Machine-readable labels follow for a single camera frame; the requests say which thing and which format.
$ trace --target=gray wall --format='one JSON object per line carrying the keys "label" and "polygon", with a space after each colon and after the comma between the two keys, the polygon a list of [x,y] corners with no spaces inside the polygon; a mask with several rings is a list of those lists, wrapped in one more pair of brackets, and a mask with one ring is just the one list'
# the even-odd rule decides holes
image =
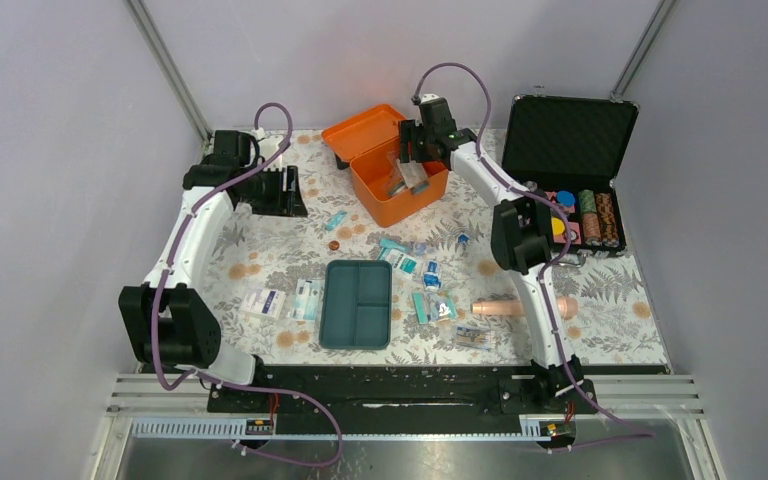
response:
{"label": "gray wall", "polygon": [[768,478],[768,2],[681,2],[628,96],[620,198],[670,356],[729,478]]}
{"label": "gray wall", "polygon": [[198,141],[122,2],[0,1],[0,478],[77,478]]}
{"label": "gray wall", "polygon": [[[323,128],[378,103],[415,115],[416,82],[443,61],[484,77],[494,126],[507,125],[513,96],[535,84],[606,98],[657,0],[146,4],[212,125],[248,125],[254,109],[277,99],[298,126]],[[439,71],[425,85],[449,97],[460,123],[480,123],[484,97],[466,73]]]}

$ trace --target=orange plastic container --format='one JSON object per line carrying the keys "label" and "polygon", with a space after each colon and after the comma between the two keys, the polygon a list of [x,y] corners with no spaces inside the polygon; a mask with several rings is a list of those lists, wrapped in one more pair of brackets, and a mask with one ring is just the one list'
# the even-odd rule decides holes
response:
{"label": "orange plastic container", "polygon": [[388,195],[393,162],[399,158],[399,122],[404,119],[393,107],[382,104],[322,132],[338,163],[349,164],[360,203],[384,228],[439,200],[449,180],[449,170],[442,162],[427,162],[422,167],[428,174],[428,188],[416,194],[406,190]]}

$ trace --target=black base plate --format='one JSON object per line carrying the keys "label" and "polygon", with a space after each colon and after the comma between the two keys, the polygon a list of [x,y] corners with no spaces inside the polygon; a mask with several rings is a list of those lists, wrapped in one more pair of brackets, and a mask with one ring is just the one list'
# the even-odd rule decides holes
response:
{"label": "black base plate", "polygon": [[[663,366],[637,369],[584,367],[588,374],[666,373]],[[568,401],[577,413],[592,408],[572,391],[536,405],[529,399],[531,382],[512,375],[531,375],[521,367],[325,367],[264,366],[258,386],[304,392],[325,404],[345,434],[478,434],[520,433],[518,414],[563,415]],[[582,386],[593,392],[593,384]],[[511,395],[503,400],[507,391]],[[212,413],[268,413],[266,394],[211,387]],[[331,434],[333,427],[313,405],[287,395],[277,410],[277,434]]]}

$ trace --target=blue poker chip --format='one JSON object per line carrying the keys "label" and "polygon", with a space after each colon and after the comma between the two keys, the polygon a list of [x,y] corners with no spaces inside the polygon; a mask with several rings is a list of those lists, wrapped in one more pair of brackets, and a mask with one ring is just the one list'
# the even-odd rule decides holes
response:
{"label": "blue poker chip", "polygon": [[565,207],[572,207],[575,205],[575,195],[566,190],[561,190],[558,192],[558,203]]}

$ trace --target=yellow poker chip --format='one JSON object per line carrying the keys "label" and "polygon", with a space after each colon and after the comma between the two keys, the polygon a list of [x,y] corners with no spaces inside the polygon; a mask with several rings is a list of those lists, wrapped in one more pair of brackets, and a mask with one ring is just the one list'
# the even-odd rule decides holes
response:
{"label": "yellow poker chip", "polygon": [[564,233],[564,222],[561,221],[560,218],[553,218],[552,219],[552,235],[560,235]]}

